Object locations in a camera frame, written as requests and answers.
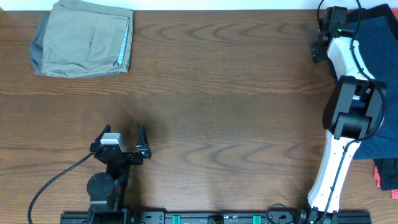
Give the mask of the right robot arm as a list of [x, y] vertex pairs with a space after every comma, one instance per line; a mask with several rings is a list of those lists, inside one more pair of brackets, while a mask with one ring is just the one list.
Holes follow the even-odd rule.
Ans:
[[318, 19], [314, 62], [329, 60], [336, 86], [323, 111], [325, 150], [308, 194], [309, 212], [298, 223], [370, 223], [368, 212], [341, 212], [340, 195], [355, 152], [380, 130], [386, 115], [387, 86], [368, 71], [359, 51], [357, 30], [346, 29], [347, 8], [328, 7]]

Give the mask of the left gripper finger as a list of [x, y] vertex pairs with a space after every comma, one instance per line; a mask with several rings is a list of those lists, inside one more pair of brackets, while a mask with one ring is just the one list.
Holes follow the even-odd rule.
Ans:
[[137, 147], [149, 147], [149, 143], [148, 143], [147, 136], [146, 136], [146, 127], [144, 124], [142, 124], [139, 128], [136, 146]]
[[100, 135], [95, 139], [95, 144], [99, 144], [101, 142], [101, 139], [104, 136], [104, 134], [109, 133], [110, 131], [111, 131], [111, 126], [109, 124], [107, 124], [105, 126], [105, 128], [102, 130], [102, 132], [100, 133]]

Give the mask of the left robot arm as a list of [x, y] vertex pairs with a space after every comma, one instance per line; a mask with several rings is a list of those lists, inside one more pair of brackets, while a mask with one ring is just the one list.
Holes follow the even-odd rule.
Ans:
[[143, 124], [136, 147], [137, 152], [125, 152], [121, 134], [112, 133], [110, 125], [91, 143], [90, 152], [106, 165], [106, 171], [93, 175], [86, 186], [89, 223], [139, 223], [137, 212], [124, 206], [124, 198], [131, 166], [142, 165], [152, 156]]

